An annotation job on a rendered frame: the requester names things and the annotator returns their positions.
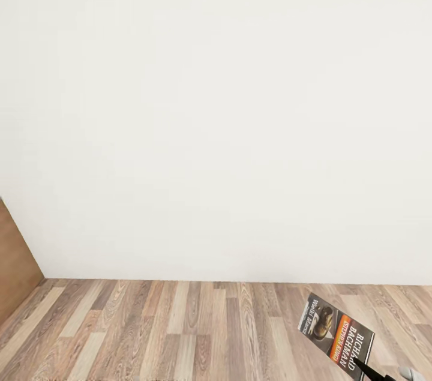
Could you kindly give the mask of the hardback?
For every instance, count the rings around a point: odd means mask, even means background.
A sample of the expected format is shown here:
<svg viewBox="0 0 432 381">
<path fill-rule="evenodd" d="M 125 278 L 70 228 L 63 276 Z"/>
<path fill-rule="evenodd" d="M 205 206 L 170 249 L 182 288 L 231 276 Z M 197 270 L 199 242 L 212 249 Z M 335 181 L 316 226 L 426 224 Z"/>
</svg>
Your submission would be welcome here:
<svg viewBox="0 0 432 381">
<path fill-rule="evenodd" d="M 354 363 L 368 364 L 375 333 L 311 292 L 297 327 L 354 381 L 365 373 Z"/>
</svg>

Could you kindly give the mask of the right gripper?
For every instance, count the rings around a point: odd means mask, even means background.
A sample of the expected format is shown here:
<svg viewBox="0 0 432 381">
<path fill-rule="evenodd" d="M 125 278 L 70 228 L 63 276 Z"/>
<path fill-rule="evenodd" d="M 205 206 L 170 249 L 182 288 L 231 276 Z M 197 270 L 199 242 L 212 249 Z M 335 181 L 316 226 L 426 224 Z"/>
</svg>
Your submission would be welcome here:
<svg viewBox="0 0 432 381">
<path fill-rule="evenodd" d="M 358 358 L 353 358 L 354 363 L 365 373 L 365 375 L 370 379 L 370 381 L 396 381 L 393 377 L 386 375 L 382 376 L 377 371 L 365 365 Z"/>
</svg>

